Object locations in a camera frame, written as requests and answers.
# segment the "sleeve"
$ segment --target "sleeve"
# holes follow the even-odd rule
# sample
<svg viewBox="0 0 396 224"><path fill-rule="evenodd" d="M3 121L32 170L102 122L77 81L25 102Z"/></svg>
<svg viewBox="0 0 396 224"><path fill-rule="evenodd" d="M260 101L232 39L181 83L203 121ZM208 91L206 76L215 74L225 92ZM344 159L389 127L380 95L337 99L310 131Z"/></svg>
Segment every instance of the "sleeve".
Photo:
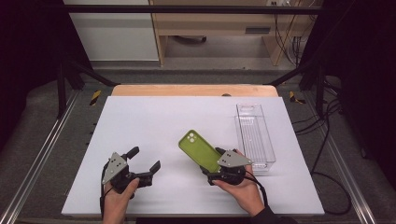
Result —
<svg viewBox="0 0 396 224"><path fill-rule="evenodd" d="M297 221L291 217L277 217L270 207L262 209L250 221L251 224L297 224Z"/></svg>

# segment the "wooden edge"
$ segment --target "wooden edge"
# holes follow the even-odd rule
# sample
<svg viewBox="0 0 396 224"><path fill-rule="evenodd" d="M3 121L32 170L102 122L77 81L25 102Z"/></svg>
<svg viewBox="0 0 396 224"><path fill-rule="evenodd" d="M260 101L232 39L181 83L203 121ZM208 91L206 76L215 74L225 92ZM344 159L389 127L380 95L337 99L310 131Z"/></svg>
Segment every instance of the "wooden edge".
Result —
<svg viewBox="0 0 396 224"><path fill-rule="evenodd" d="M265 96L277 97L274 86L264 85L119 85L112 96Z"/></svg>
<svg viewBox="0 0 396 224"><path fill-rule="evenodd" d="M153 0L149 0L148 3L153 6L154 2ZM157 14L156 13L151 13L151 21L152 21L152 27L154 31L154 36L155 36L155 44L157 46L157 54L158 54L158 60L160 61L160 65L163 66L164 63L164 47L163 43L158 35L158 25L157 25Z"/></svg>
<svg viewBox="0 0 396 224"><path fill-rule="evenodd" d="M274 36L262 36L262 41L270 54L273 66L278 66L280 58L283 56L283 52L280 46L276 43L276 38Z"/></svg>

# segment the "desk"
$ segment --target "desk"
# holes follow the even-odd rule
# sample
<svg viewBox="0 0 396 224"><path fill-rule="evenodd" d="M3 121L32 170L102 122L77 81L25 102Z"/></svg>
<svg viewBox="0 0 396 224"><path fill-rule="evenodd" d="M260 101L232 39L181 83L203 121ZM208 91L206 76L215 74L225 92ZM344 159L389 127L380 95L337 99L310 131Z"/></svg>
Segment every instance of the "desk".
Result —
<svg viewBox="0 0 396 224"><path fill-rule="evenodd" d="M184 96L153 96L166 89L173 92L169 95ZM234 95L255 90L273 97L194 96L208 89L212 94L227 91ZM120 96L128 92L134 92L135 96ZM62 214L100 216L98 199L103 165L113 151L123 154L139 146L140 152L128 161L131 171L146 172L157 160L162 168L154 176L153 186L139 189L130 201L128 216L246 217L231 195L207 184L197 165L177 146L178 140L194 129L213 146L237 147L234 125L237 103L262 105L276 163L267 175L257 177L267 190L273 211L294 216L324 214L286 107L282 98L276 96L273 87L249 85L116 87L113 96L107 98Z"/></svg>
<svg viewBox="0 0 396 224"><path fill-rule="evenodd" d="M271 6L269 0L149 0L152 6ZM312 1L291 0L291 7L312 7ZM265 43L273 65L279 65L283 51L276 41L275 16L247 14L152 14L154 33L163 65L167 37L169 35L259 35ZM307 15L278 15L278 36L285 42L285 48L292 36L309 36L313 21Z"/></svg>

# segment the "gray mount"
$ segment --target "gray mount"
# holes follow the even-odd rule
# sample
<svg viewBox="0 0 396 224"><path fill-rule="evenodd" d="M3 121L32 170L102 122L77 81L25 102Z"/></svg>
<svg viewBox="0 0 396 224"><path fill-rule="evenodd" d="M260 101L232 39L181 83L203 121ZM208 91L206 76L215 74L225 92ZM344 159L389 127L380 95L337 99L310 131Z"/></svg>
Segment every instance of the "gray mount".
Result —
<svg viewBox="0 0 396 224"><path fill-rule="evenodd" d="M229 168L250 165L252 163L253 162L250 159L241 156L232 150L227 150L224 152L224 154L218 160L218 165Z"/></svg>
<svg viewBox="0 0 396 224"><path fill-rule="evenodd" d="M102 184L104 185L110 181L114 176L122 171L128 165L125 159L123 159L117 152L113 152L113 155L108 162L108 166L105 172L105 176L102 179Z"/></svg>

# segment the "wrist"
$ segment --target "wrist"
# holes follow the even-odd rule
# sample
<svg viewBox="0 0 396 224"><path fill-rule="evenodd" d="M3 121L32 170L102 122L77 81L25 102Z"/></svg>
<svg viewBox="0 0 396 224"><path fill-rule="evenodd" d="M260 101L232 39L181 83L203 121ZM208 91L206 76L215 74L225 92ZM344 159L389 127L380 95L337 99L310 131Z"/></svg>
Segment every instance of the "wrist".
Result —
<svg viewBox="0 0 396 224"><path fill-rule="evenodd" d="M104 217L102 224L122 224L124 223L125 218L119 218L119 217Z"/></svg>
<svg viewBox="0 0 396 224"><path fill-rule="evenodd" d="M248 214L251 217L255 217L257 214L260 213L260 211L262 211L265 208L264 204L259 203L259 204L255 204L251 207L249 207L249 209L247 209L246 211L248 212Z"/></svg>

